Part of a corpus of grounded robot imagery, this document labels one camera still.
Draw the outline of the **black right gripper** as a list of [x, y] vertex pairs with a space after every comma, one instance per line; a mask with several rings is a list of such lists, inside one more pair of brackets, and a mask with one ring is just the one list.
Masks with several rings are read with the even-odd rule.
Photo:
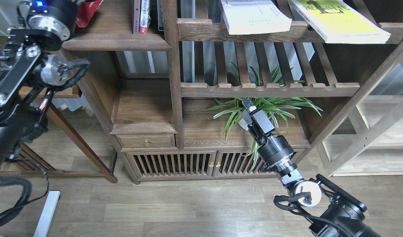
[[250, 134], [259, 146], [266, 144], [267, 138], [272, 136], [275, 127], [263, 110], [257, 110], [251, 99], [243, 100], [242, 106], [245, 108], [242, 118], [247, 123]]

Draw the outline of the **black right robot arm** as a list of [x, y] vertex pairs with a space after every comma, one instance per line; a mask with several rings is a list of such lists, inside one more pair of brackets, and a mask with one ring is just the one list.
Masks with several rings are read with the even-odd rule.
[[273, 135], [275, 128], [265, 112], [250, 99], [242, 101], [242, 105], [242, 117], [265, 163], [260, 171], [276, 172], [288, 191], [287, 196], [275, 196], [273, 202], [278, 208], [307, 219], [316, 237], [379, 236], [363, 223], [365, 204], [321, 174], [305, 180], [290, 160], [294, 150], [283, 136]]

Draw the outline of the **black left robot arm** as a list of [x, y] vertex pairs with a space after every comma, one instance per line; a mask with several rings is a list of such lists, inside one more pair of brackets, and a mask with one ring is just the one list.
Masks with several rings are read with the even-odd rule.
[[[90, 61], [65, 61], [52, 54], [73, 36], [82, 0], [21, 1], [27, 17], [17, 9], [18, 28], [9, 30], [0, 47], [0, 167], [18, 162], [21, 144], [47, 131], [48, 105], [56, 92], [75, 85], [87, 73]], [[0, 187], [20, 185], [13, 207], [0, 213], [0, 227], [31, 203], [32, 184], [21, 177], [0, 177]]]

